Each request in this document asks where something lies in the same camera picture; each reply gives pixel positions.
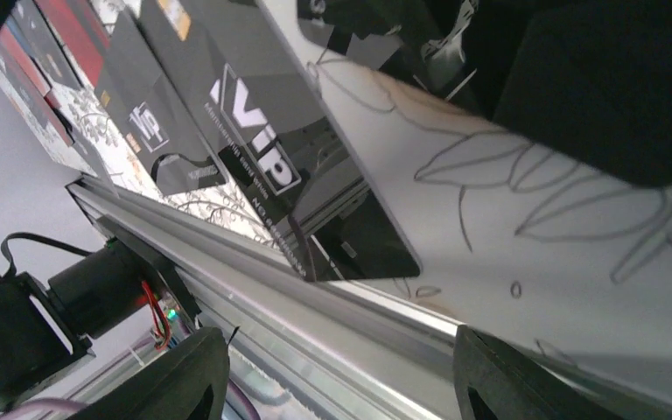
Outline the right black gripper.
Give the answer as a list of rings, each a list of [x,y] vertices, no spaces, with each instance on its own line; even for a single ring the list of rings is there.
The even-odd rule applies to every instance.
[[[627,183],[672,185],[672,1],[474,1],[462,108]]]

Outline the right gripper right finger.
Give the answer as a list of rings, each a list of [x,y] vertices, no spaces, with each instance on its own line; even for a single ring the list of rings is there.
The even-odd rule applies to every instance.
[[[460,325],[453,380],[463,419],[618,419],[493,336]]]

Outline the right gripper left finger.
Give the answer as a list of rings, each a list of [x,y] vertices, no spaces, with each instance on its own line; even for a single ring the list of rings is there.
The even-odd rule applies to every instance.
[[[203,327],[72,419],[220,419],[229,379],[221,329]]]

